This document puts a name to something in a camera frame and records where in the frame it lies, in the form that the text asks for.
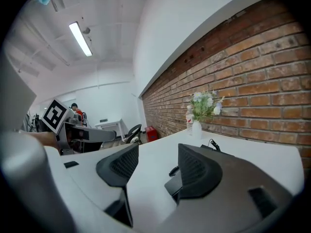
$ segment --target white vase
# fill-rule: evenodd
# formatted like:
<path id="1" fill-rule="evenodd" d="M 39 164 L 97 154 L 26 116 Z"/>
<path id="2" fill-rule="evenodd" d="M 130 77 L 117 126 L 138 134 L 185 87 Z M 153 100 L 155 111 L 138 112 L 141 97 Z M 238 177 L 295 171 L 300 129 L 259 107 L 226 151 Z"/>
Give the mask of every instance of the white vase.
<path id="1" fill-rule="evenodd" d="M 192 125 L 192 137 L 196 140 L 201 140 L 202 138 L 202 125 L 199 121 L 194 121 Z"/>

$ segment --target red box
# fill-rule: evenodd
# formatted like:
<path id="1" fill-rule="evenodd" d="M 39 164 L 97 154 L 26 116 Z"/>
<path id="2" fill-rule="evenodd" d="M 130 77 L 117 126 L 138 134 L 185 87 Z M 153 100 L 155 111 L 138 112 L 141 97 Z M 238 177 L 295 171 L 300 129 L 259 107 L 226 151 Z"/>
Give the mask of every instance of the red box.
<path id="1" fill-rule="evenodd" d="M 145 128 L 145 131 L 146 131 L 146 135 L 147 135 L 147 142 L 152 142 L 152 141 L 158 140 L 157 131 L 154 127 L 152 127 L 152 126 L 147 127 L 147 128 Z"/>

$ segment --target bouquet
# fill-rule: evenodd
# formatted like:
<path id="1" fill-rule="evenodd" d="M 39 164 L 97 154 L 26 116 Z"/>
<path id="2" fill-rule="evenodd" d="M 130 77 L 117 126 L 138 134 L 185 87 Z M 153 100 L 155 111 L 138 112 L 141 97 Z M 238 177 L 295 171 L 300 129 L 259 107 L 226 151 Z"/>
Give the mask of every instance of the bouquet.
<path id="1" fill-rule="evenodd" d="M 212 118 L 213 115 L 219 115 L 222 109 L 222 102 L 225 97 L 217 99 L 215 91 L 195 92 L 191 97 L 192 112 L 194 120 L 201 121 L 206 118 Z"/>

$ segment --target water bottle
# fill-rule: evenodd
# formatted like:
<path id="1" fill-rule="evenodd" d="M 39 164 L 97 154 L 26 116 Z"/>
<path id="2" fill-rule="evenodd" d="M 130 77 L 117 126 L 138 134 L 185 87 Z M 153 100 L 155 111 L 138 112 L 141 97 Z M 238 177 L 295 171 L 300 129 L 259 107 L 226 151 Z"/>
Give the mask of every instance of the water bottle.
<path id="1" fill-rule="evenodd" d="M 188 135 L 192 135 L 193 113 L 192 113 L 192 106 L 191 105 L 187 106 L 186 120 L 187 120 Z"/>

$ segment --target fluorescent light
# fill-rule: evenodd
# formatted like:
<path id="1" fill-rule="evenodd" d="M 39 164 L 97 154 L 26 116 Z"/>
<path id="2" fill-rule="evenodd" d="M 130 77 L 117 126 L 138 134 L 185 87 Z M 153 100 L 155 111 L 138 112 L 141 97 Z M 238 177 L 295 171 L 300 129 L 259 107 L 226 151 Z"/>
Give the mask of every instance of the fluorescent light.
<path id="1" fill-rule="evenodd" d="M 73 36 L 76 38 L 77 42 L 79 43 L 80 47 L 82 48 L 83 52 L 86 54 L 86 56 L 92 56 L 92 52 L 89 49 L 82 33 L 79 28 L 78 22 L 74 22 L 69 25 L 69 28 L 71 32 L 73 33 Z"/>

